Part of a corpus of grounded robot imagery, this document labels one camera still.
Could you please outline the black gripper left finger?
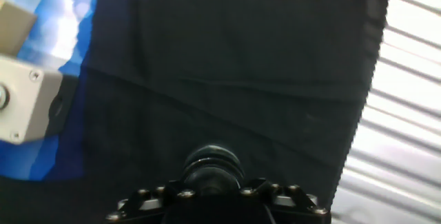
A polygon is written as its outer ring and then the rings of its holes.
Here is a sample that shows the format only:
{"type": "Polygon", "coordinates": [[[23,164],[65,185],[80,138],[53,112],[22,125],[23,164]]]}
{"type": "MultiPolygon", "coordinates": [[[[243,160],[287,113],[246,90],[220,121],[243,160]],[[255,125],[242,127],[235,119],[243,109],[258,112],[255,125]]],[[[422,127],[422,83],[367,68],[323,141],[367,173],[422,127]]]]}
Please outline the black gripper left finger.
{"type": "Polygon", "coordinates": [[[167,208],[180,200],[194,198],[197,192],[183,181],[173,180],[153,190],[141,188],[120,200],[105,217],[107,224],[160,223],[167,208]]]}

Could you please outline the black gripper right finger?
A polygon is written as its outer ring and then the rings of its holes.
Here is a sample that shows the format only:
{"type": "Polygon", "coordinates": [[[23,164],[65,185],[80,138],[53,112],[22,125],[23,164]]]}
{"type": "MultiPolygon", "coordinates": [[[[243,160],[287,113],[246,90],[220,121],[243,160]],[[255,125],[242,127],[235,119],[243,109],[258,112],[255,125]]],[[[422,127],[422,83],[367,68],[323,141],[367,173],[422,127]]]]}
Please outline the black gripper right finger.
{"type": "Polygon", "coordinates": [[[253,179],[240,195],[260,203],[271,223],[330,224],[331,212],[314,202],[298,185],[284,186],[267,179],[253,179]]]}

